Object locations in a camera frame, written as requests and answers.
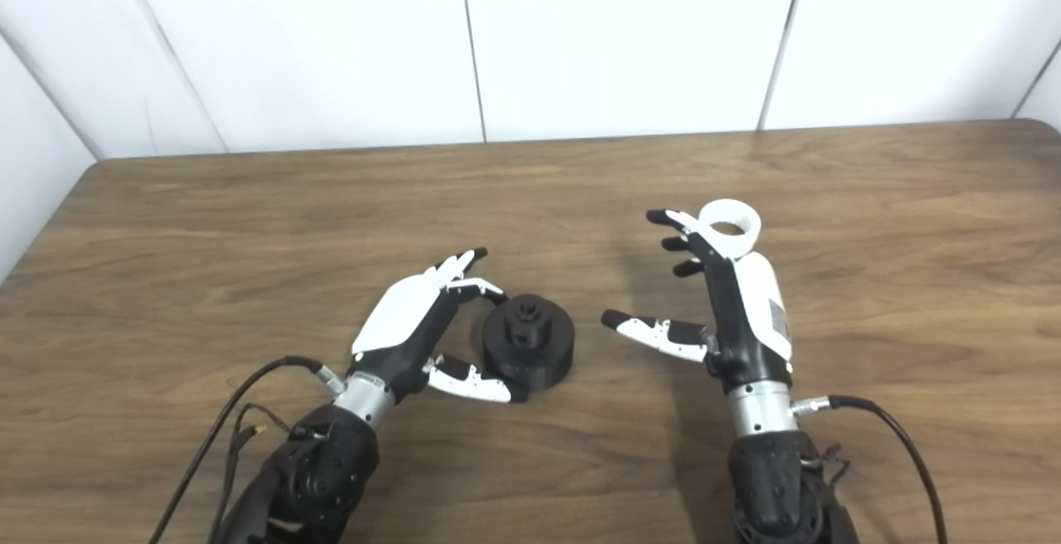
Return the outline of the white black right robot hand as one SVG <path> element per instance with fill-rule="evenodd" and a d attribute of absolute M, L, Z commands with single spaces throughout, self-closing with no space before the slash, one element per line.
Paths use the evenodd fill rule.
<path fill-rule="evenodd" d="M 763 229 L 756 211 L 719 199 L 696 216 L 651 209 L 647 221 L 677 231 L 661 242 L 664 249 L 690 253 L 675 276 L 705 275 L 714 328 L 614 309 L 603 311 L 602 324 L 671 357 L 705 363 L 724 393 L 762 381 L 792 388 L 792 333 L 773 266 L 754 249 Z"/>

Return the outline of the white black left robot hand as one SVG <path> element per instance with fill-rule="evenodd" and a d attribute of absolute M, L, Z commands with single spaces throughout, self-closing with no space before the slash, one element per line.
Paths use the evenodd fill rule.
<path fill-rule="evenodd" d="M 463 304 L 485 299 L 499 306 L 508 301 L 495 284 L 469 276 L 487 256 L 486 248 L 465 250 L 392 284 L 351 345 L 351 378 L 373 386 L 395 406 L 427 386 L 492 403 L 527 401 L 527 389 L 511 379 L 435 352 Z"/>

